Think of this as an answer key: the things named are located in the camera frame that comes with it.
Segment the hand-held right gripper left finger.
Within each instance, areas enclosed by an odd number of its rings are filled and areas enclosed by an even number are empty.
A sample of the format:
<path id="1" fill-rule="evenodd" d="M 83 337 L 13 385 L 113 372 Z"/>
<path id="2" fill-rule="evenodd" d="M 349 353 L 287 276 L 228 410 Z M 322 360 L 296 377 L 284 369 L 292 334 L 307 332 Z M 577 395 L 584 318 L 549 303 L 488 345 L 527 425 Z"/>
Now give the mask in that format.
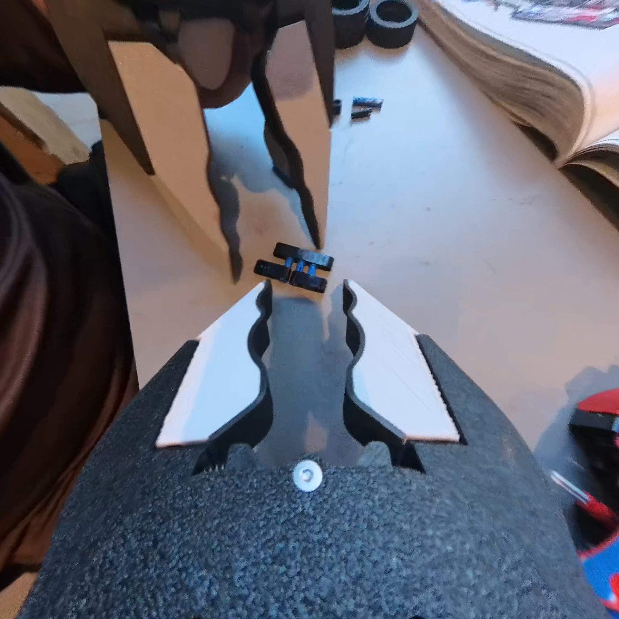
<path id="1" fill-rule="evenodd" d="M 273 419 L 262 360 L 271 312 L 272 285 L 264 280 L 197 336 L 155 447 L 262 441 Z"/>

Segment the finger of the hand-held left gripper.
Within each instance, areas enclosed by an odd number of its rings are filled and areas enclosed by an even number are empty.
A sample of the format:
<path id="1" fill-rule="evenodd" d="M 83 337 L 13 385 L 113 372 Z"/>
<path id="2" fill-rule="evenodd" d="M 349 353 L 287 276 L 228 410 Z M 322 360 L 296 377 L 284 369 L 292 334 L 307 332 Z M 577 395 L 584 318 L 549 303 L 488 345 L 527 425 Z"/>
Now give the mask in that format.
<path id="1" fill-rule="evenodd" d="M 330 123 L 305 22 L 279 28 L 252 62 L 274 165 L 291 178 L 312 243 L 324 246 L 328 220 Z"/>
<path id="2" fill-rule="evenodd" d="M 211 144 L 193 82 L 151 43 L 108 46 L 151 160 L 152 182 L 193 248 L 204 256 L 218 252 L 238 283 L 243 259 L 222 229 L 209 178 Z"/>

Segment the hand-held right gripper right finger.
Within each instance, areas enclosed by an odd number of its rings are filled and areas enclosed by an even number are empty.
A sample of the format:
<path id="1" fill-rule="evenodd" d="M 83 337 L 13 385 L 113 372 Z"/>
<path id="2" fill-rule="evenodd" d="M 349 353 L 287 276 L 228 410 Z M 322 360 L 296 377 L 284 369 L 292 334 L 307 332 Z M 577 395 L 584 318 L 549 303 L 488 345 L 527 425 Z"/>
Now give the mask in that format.
<path id="1" fill-rule="evenodd" d="M 459 443 L 460 432 L 418 341 L 419 333 L 358 283 L 343 284 L 347 368 L 344 419 L 362 445 Z"/>

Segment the small black brick beam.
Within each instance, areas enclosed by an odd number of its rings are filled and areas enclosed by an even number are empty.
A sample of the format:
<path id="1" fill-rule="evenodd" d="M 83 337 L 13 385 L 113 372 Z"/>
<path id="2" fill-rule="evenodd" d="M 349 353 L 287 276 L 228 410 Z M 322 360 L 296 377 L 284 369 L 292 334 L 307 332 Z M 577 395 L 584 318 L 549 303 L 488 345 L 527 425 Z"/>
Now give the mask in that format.
<path id="1" fill-rule="evenodd" d="M 284 263 L 279 264 L 269 260 L 258 259 L 253 272 L 256 275 L 268 279 L 274 279 L 282 283 L 288 283 L 292 269 L 288 270 Z"/>

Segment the long black brick beam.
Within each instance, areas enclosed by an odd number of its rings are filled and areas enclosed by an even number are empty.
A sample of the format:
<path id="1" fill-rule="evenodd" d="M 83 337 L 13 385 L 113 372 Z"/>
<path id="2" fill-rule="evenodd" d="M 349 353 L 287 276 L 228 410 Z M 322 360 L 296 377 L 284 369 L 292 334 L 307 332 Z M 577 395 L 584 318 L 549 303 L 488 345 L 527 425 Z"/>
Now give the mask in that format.
<path id="1" fill-rule="evenodd" d="M 284 243 L 275 245 L 273 256 L 283 260 L 290 259 L 293 264 L 303 262 L 307 265 L 314 265 L 318 270 L 325 272 L 330 272 L 334 264 L 334 258 L 331 256 Z"/>

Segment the short black brick beam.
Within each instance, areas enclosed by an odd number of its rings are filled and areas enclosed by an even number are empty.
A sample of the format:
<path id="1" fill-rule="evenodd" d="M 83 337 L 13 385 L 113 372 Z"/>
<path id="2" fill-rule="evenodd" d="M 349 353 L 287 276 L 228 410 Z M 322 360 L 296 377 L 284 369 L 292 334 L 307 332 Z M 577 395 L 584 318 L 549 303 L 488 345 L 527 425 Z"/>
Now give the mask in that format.
<path id="1" fill-rule="evenodd" d="M 325 278 L 310 274 L 309 272 L 294 271 L 290 275 L 289 284 L 303 290 L 323 294 L 328 281 Z"/>

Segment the white desk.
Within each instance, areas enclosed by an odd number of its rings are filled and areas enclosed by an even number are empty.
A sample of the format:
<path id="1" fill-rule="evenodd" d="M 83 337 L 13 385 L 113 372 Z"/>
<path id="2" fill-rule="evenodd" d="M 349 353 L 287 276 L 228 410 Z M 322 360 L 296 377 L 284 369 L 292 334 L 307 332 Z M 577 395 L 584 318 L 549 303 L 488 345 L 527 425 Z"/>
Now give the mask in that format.
<path id="1" fill-rule="evenodd" d="M 337 53 L 323 295 L 273 282 L 265 354 L 274 422 L 268 465 L 360 453 L 341 419 L 342 283 L 352 279 L 429 335 L 499 406 L 545 469 L 584 484 L 568 423 L 618 386 L 618 231 L 439 47 Z M 353 97 L 382 98 L 367 120 Z M 238 234 L 238 283 L 195 252 L 108 123 L 102 137 L 140 387 L 258 282 L 277 242 L 308 246 L 297 197 L 272 174 L 251 87 L 208 110 L 215 187 Z"/>

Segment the person's black trousers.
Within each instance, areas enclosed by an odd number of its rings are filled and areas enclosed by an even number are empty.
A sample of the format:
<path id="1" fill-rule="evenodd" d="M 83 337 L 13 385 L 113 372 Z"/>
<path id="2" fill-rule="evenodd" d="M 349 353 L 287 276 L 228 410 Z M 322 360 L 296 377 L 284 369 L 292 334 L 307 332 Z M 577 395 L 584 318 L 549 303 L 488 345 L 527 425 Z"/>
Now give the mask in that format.
<path id="1" fill-rule="evenodd" d="M 49 187 L 67 199 L 102 232 L 118 258 L 118 239 L 103 141 L 99 140 L 92 145 L 87 161 L 63 167 Z"/>

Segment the person's brown sweater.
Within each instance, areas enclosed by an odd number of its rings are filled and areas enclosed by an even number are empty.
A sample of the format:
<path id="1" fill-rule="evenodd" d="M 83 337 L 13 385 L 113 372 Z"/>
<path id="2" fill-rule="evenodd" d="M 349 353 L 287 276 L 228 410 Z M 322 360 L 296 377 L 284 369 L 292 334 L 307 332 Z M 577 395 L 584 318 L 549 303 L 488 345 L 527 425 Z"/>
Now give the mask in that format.
<path id="1" fill-rule="evenodd" d="M 85 461 L 136 393 L 120 256 L 2 144 L 2 590 L 40 569 Z"/>

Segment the red white blue toy car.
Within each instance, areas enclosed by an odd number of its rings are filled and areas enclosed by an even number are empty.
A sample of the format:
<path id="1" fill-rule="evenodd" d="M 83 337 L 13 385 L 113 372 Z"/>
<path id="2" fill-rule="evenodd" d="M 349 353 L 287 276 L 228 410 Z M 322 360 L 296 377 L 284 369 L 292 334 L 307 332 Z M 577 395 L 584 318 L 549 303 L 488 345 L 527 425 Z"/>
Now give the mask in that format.
<path id="1" fill-rule="evenodd" d="M 573 538 L 585 577 L 609 617 L 618 618 L 618 388 L 580 401 L 568 427 L 593 488 L 554 470 L 550 478 L 573 500 Z"/>

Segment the open instruction booklet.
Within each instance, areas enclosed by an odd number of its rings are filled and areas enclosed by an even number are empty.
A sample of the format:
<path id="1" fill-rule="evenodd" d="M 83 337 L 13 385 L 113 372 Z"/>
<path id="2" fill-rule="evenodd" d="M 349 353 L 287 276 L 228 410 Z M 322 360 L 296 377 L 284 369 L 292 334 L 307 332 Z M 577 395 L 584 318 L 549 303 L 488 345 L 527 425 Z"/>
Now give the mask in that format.
<path id="1" fill-rule="evenodd" d="M 420 1 L 420 19 L 618 228 L 618 1 Z"/>

